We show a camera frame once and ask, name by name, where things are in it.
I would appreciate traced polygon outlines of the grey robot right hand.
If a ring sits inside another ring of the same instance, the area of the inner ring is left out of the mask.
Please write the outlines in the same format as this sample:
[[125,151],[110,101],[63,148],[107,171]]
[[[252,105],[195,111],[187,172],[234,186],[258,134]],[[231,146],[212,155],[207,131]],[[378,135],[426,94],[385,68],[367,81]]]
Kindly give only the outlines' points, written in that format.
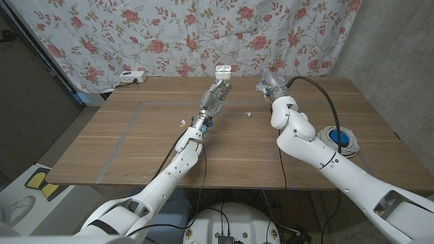
[[287,80],[276,72],[267,71],[261,82],[256,86],[256,91],[265,95],[271,102],[290,93],[286,87]]

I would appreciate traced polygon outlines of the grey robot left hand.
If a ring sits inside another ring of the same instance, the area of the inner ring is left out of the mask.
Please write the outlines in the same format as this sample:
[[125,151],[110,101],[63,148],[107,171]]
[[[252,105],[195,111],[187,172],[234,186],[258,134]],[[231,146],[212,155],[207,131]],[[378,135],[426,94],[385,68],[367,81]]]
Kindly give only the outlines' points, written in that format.
[[196,129],[201,129],[204,125],[208,127],[212,119],[222,110],[232,88],[233,84],[227,81],[215,80],[202,97],[199,115],[193,121],[192,127]]

